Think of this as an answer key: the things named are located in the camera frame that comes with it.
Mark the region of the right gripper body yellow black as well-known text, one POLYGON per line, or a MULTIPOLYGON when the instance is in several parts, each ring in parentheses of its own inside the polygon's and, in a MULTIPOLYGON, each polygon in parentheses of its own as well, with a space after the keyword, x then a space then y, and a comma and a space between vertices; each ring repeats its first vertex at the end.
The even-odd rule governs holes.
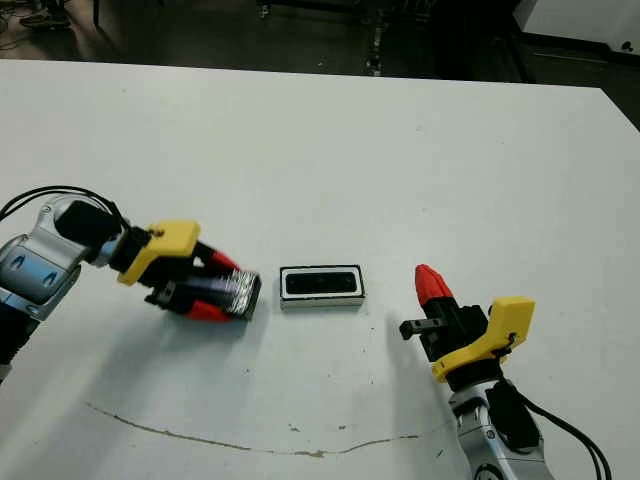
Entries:
POLYGON ((436 381, 476 384, 501 375, 503 359, 527 338, 535 302, 502 297, 485 313, 478 305, 460 306, 452 297, 436 297, 422 308, 423 319, 401 323, 402 338, 419 337, 436 381))

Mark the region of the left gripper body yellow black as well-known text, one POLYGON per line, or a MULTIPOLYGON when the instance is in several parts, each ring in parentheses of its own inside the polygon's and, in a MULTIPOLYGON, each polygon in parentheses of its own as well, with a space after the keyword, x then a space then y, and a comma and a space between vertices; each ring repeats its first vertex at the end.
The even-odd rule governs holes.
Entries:
POLYGON ((161 309, 186 314, 193 298, 183 292, 196 272, 195 250, 200 226, 192 220, 171 220, 143 229, 132 226, 119 237, 109 267, 126 286, 150 290, 145 301, 161 309))

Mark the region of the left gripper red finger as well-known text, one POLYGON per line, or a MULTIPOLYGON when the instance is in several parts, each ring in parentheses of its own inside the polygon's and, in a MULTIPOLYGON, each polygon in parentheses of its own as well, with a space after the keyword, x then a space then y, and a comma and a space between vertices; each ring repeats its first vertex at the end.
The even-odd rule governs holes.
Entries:
POLYGON ((168 302, 168 309, 196 321, 227 323, 231 316, 216 305, 189 294, 175 294, 168 302))
POLYGON ((240 270, 240 266, 223 252, 202 242, 196 243, 193 255, 201 262, 202 267, 210 272, 230 273, 240 270))

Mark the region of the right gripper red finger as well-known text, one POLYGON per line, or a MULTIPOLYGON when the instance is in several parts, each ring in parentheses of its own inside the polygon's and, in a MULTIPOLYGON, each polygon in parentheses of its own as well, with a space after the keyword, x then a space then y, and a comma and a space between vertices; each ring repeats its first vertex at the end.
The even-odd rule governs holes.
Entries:
POLYGON ((460 307, 442 275, 423 265, 423 311, 430 320, 453 324, 459 320, 460 307))
POLYGON ((415 268, 418 303, 428 319, 442 319, 442 308, 449 297, 449 287, 439 272, 426 264, 415 268))

